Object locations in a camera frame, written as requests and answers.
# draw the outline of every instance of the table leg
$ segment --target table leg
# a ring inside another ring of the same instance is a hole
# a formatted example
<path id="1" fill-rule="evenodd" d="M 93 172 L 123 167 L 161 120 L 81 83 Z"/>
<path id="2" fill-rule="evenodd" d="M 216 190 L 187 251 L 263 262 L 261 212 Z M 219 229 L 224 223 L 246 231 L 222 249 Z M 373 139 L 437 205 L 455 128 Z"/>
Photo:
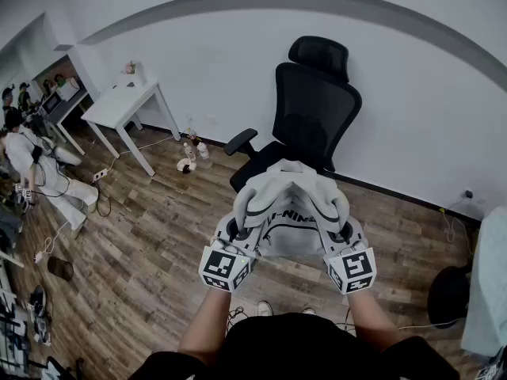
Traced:
<path id="1" fill-rule="evenodd" d="M 67 140 L 65 139 L 65 137 L 62 135 L 62 133 L 58 130 L 57 127 L 55 127 L 55 125 L 53 123 L 50 123 L 49 121 L 45 121 L 46 123 L 46 126 L 51 130 L 53 131 L 53 133 L 56 135 L 56 137 L 58 139 L 60 139 L 63 143 L 66 143 Z"/>
<path id="2" fill-rule="evenodd" d="M 120 134 L 120 137 L 124 140 L 125 145 L 127 145 L 128 149 L 132 152 L 132 154 L 135 156 L 135 158 L 141 164 L 144 170 L 146 170 L 150 176 L 153 176 L 155 174 L 154 170 L 151 168 L 147 160 L 144 158 L 143 154 L 139 152 L 139 149 L 137 149 L 133 141 L 130 139 L 130 136 L 128 136 L 127 132 L 125 131 L 125 128 L 119 126 L 116 127 L 116 130 L 118 131 L 118 134 Z"/>
<path id="3" fill-rule="evenodd" d="M 89 121 L 86 121 L 88 123 L 88 125 L 90 126 L 91 129 L 93 129 L 93 132 L 95 132 L 95 134 L 97 134 L 97 137 L 102 141 L 102 143 L 105 145 L 106 148 L 109 149 L 109 152 L 112 153 L 112 155 L 117 159 L 120 157 L 120 155 L 118 154 L 118 152 L 116 152 L 116 149 L 114 149 L 111 145 L 111 143 L 109 143 L 108 139 L 104 136 L 104 134 L 102 134 L 102 131 L 100 129 L 98 129 L 98 126 L 94 123 L 91 123 Z"/>
<path id="4" fill-rule="evenodd" d="M 171 114 L 171 111 L 169 111 L 169 108 L 167 107 L 166 100 L 164 99 L 164 96 L 162 95 L 162 92 L 160 91 L 160 86 L 157 85 L 157 88 L 155 89 L 155 99 L 157 100 L 158 107 L 160 108 L 160 111 L 166 118 L 167 122 L 169 123 L 169 128 L 171 129 L 171 132 L 173 133 L 174 139 L 179 141 L 181 139 L 181 135 L 179 130 L 177 129 L 177 125 L 174 122 L 173 115 Z"/>
<path id="5" fill-rule="evenodd" d="M 67 139 L 71 141 L 71 144 L 74 145 L 74 148 L 76 148 L 81 155 L 84 155 L 85 151 L 81 149 L 81 147 L 78 145 L 77 142 L 74 141 L 74 138 L 72 138 L 71 134 L 69 134 L 67 130 L 63 127 L 62 123 L 58 123 L 57 125 L 58 128 L 62 131 L 62 133 L 67 137 Z"/>
<path id="6" fill-rule="evenodd" d="M 131 118 L 131 121 L 135 124 L 135 126 L 137 127 L 138 130 L 142 130 L 143 129 L 143 125 L 141 124 L 141 120 L 139 119 L 139 117 L 134 114 Z"/>

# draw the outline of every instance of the chair headrest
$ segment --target chair headrest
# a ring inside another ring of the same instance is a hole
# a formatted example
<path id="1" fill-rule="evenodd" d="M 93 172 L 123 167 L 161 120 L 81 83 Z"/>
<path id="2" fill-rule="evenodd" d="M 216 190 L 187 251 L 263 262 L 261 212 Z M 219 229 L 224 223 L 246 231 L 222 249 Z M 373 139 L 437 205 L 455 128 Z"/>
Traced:
<path id="1" fill-rule="evenodd" d="M 347 59 L 349 50 L 336 41 L 320 36 L 301 36 L 292 44 L 288 53 L 292 62 L 326 72 L 349 82 Z"/>

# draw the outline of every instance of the white desk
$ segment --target white desk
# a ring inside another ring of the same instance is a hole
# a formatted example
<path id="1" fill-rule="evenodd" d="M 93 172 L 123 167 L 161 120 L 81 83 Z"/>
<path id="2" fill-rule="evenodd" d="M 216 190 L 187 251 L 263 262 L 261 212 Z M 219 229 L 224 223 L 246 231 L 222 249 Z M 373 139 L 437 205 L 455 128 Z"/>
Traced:
<path id="1" fill-rule="evenodd" d="M 135 112 L 153 95 L 155 95 L 158 107 L 166 118 L 174 138 L 179 141 L 181 139 L 180 133 L 178 132 L 173 116 L 167 108 L 158 82 L 155 80 L 148 80 L 140 87 L 127 87 L 126 85 L 118 83 L 116 87 L 104 92 L 81 117 L 90 125 L 99 139 L 111 151 L 112 155 L 115 158 L 119 158 L 120 155 L 112 147 L 104 134 L 102 134 L 97 125 L 116 129 L 120 137 L 124 140 L 125 145 L 127 145 L 128 149 L 134 154 L 135 158 L 150 176 L 155 174 L 154 170 L 130 139 L 125 131 L 124 125 L 132 119 L 138 129 L 143 129 Z"/>
<path id="2" fill-rule="evenodd" d="M 64 142 L 65 139 L 58 133 L 53 126 L 58 125 L 58 128 L 62 131 L 62 133 L 67 137 L 69 141 L 71 141 L 74 148 L 78 150 L 81 155 L 85 154 L 85 151 L 78 145 L 77 142 L 74 141 L 74 138 L 71 137 L 71 134 L 63 127 L 62 122 L 67 118 L 69 114 L 71 114 L 72 110 L 79 106 L 79 108 L 84 112 L 85 109 L 82 107 L 81 101 L 86 96 L 88 96 L 88 92 L 86 90 L 79 90 L 69 101 L 62 101 L 58 107 L 56 107 L 50 114 L 44 117 L 44 120 L 48 121 L 49 127 L 55 132 L 60 139 Z"/>

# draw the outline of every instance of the water bottle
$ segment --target water bottle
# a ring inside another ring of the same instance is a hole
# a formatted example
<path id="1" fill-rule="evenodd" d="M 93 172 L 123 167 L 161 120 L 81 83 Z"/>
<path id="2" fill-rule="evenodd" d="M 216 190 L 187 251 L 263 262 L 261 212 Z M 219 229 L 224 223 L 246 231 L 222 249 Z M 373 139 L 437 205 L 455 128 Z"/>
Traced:
<path id="1" fill-rule="evenodd" d="M 199 155 L 205 160 L 209 159 L 209 152 L 208 148 L 204 144 L 204 142 L 199 142 L 199 145 L 197 145 L 197 150 L 199 151 Z"/>
<path id="2" fill-rule="evenodd" d="M 195 161 L 196 160 L 196 154 L 193 153 L 193 150 L 192 148 L 188 145 L 188 143 L 184 143 L 183 144 L 183 147 L 185 149 L 185 153 L 187 154 L 187 156 L 189 157 L 189 160 L 191 162 Z"/>

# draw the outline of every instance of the black office chair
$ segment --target black office chair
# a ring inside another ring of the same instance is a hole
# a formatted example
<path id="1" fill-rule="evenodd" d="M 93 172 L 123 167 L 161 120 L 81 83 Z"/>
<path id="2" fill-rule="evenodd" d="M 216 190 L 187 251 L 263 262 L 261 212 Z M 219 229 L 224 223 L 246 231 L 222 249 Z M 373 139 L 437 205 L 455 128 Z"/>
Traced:
<path id="1" fill-rule="evenodd" d="M 246 181 L 280 159 L 301 161 L 321 173 L 334 171 L 334 149 L 361 108 L 361 96 L 348 84 L 346 47 L 318 36 L 302 36 L 276 68 L 276 118 L 271 142 L 256 152 L 252 128 L 236 135 L 223 149 L 229 156 L 241 148 L 250 160 L 231 177 L 239 192 Z"/>

